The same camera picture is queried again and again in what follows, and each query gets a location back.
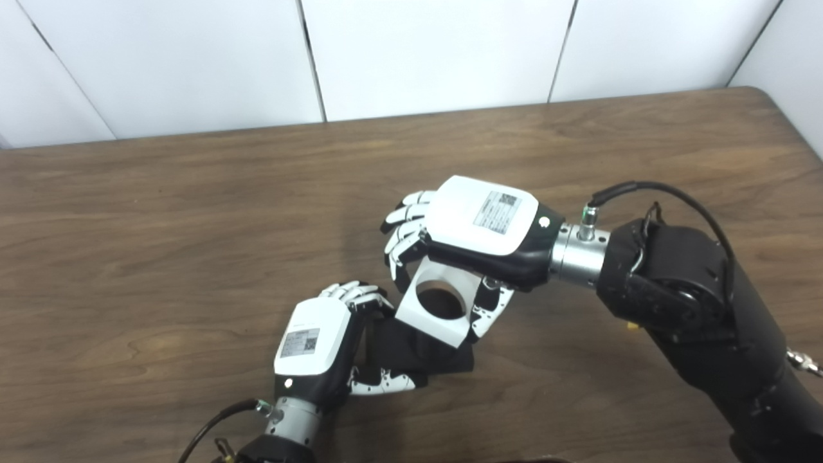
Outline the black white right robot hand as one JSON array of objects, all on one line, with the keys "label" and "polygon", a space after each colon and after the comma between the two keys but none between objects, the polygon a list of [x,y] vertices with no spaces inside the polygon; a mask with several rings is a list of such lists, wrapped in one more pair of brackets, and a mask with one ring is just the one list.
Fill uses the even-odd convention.
[{"label": "black white right robot hand", "polygon": [[476,287],[468,319],[457,332],[426,314],[397,318],[444,345],[476,343],[505,310],[514,292],[530,292],[550,278],[552,250],[565,218],[529,192],[451,176],[436,190],[406,195],[385,217],[383,261],[401,293],[412,289],[429,264],[458,287],[467,273]]}]

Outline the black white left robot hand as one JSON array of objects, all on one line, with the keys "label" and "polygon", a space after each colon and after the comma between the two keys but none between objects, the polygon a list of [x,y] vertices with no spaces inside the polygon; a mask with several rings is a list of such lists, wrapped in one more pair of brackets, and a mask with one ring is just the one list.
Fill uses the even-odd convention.
[{"label": "black white left robot hand", "polygon": [[305,401],[328,414],[351,395],[428,386],[429,377],[418,372],[356,363],[368,324],[394,311],[382,287],[358,280],[336,282],[298,303],[273,360],[276,398]]}]

